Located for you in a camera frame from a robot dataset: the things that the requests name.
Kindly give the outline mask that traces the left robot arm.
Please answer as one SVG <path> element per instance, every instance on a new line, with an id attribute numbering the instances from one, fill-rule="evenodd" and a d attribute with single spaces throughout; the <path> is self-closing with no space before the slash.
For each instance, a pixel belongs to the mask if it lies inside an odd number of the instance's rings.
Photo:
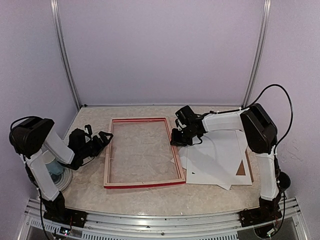
<path id="1" fill-rule="evenodd" d="M 41 205 L 45 208 L 43 217 L 70 224 L 87 214 L 65 206 L 63 193 L 52 180 L 45 161 L 55 160 L 62 167 L 76 171 L 85 165 L 85 159 L 97 157 L 114 136 L 104 131 L 93 135 L 91 125 L 87 124 L 84 129 L 73 130 L 68 143 L 64 143 L 54 125 L 50 118 L 22 117 L 11 123 L 9 142 L 21 157 L 30 181 L 38 189 Z"/>

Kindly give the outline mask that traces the wooden red photo frame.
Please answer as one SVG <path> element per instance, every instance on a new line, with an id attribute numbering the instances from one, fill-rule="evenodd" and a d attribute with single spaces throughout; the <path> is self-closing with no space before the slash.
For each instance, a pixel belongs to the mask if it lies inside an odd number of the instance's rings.
<path id="1" fill-rule="evenodd" d="M 109 131 L 113 132 L 114 123 L 147 123 L 147 122 L 164 122 L 166 133 L 169 141 L 171 141 L 171 124 L 166 116 L 163 117 L 130 117 L 130 118 L 112 118 L 109 123 Z M 106 147 L 105 163 L 104 163 L 104 179 L 103 187 L 105 189 L 139 189 L 139 188 L 154 188 L 154 187 L 168 187 L 183 185 L 186 183 L 186 177 L 182 168 L 181 160 L 179 157 L 178 149 L 176 146 L 170 145 L 170 149 L 173 156 L 173 163 L 177 172 L 176 179 L 170 180 L 158 180 L 158 181 L 137 181 L 137 182 L 125 182 L 125 183 L 111 183 L 111 154 L 112 145 L 109 144 Z"/>

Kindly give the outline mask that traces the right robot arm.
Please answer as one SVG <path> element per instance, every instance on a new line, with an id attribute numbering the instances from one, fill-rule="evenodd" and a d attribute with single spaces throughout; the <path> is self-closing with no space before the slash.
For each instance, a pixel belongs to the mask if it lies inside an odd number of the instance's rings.
<path id="1" fill-rule="evenodd" d="M 276 157 L 278 130 L 264 108 L 254 103 L 247 108 L 204 114 L 195 113 L 186 105 L 176 113 L 176 127 L 172 129 L 170 144 L 186 147 L 194 145 L 207 133 L 237 130 L 244 133 L 249 149 L 255 154 L 261 178 L 259 206 L 239 213 L 243 224 L 284 219 L 285 211 L 279 202 L 283 197 L 281 169 Z"/>

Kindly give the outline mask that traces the clear acrylic sheet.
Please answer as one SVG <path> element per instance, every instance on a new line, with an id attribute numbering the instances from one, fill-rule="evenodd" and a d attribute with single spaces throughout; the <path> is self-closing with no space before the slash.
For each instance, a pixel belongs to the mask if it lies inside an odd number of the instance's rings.
<path id="1" fill-rule="evenodd" d="M 110 182 L 178 178 L 164 122 L 114 123 Z"/>

